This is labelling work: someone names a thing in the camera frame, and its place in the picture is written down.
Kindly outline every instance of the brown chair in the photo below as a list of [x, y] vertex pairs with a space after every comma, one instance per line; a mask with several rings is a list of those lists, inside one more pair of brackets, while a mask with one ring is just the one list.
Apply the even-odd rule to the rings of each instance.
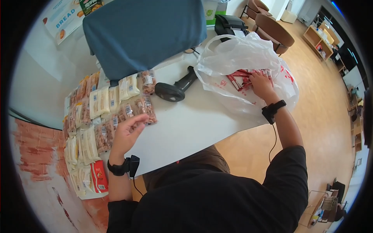
[[294, 44], [294, 38], [278, 22], [263, 14], [256, 15], [253, 31], [263, 40], [272, 41], [273, 50], [279, 55]]
[[244, 13], [247, 14], [247, 18], [251, 17], [254, 20], [257, 14], [272, 16], [272, 14], [269, 13], [268, 7], [264, 5], [264, 3], [262, 3], [260, 0], [249, 0], [249, 3], [245, 6], [244, 10], [242, 11], [240, 18], [242, 17]]

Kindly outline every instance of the wrist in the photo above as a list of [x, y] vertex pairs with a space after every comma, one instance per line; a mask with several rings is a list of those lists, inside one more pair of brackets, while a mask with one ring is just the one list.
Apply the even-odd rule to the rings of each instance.
[[272, 94], [268, 95], [264, 101], [266, 102], [267, 106], [269, 106], [270, 104], [276, 104], [278, 101], [280, 101], [280, 97], [278, 97], [278, 95], [273, 92]]

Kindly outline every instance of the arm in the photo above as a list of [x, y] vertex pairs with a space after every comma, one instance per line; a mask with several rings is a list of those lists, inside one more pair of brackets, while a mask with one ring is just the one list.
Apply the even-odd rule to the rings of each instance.
[[[272, 81], [266, 75], [254, 73], [250, 76], [250, 80], [253, 84], [254, 93], [264, 99], [267, 105], [281, 100], [273, 89]], [[303, 146], [301, 133], [287, 108], [282, 107], [277, 110], [275, 121], [283, 149], [296, 145]]]
[[[144, 130], [143, 122], [149, 119], [147, 114], [141, 114], [118, 124], [112, 149], [109, 155], [109, 163], [111, 165], [122, 165], [127, 153], [135, 144], [137, 138]], [[140, 125], [130, 133], [131, 126], [139, 123]], [[109, 172], [109, 201], [132, 201], [131, 184], [127, 174], [124, 176], [115, 176]]]

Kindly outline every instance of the blue cloth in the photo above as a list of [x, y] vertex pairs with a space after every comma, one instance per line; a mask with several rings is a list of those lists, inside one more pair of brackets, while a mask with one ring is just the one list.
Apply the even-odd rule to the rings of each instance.
[[115, 0], [86, 16], [83, 30], [110, 80], [152, 69], [207, 38], [201, 0]]

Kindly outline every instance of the black t-shirt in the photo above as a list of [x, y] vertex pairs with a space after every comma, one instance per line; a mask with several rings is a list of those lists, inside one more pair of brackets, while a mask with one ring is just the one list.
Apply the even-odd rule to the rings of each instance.
[[210, 166], [178, 167], [140, 202], [109, 202], [107, 232], [294, 232], [307, 204], [305, 151], [295, 146], [273, 158], [262, 185]]

